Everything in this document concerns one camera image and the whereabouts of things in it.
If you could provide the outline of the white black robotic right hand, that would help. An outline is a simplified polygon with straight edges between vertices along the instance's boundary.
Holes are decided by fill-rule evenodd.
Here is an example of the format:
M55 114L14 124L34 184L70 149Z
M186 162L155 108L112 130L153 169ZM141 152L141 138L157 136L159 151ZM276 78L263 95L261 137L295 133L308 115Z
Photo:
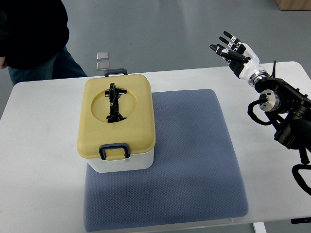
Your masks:
M257 80L268 77L267 71L259 64L259 58L246 43L226 31L219 40L224 44L211 44L209 47L229 64L236 77L248 81L252 87Z

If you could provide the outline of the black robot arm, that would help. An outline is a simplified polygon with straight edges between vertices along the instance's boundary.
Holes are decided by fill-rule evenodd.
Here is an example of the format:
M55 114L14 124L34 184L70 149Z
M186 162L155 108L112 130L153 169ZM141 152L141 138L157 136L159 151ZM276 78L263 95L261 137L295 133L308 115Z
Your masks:
M273 125L274 140L289 150L298 150L300 164L293 166L292 174L297 184L310 194L301 170L309 170L307 155L311 150L311 101L298 88L276 78L276 71L269 75L264 70L255 71L249 84L260 94L259 99L248 105L247 113L260 125Z

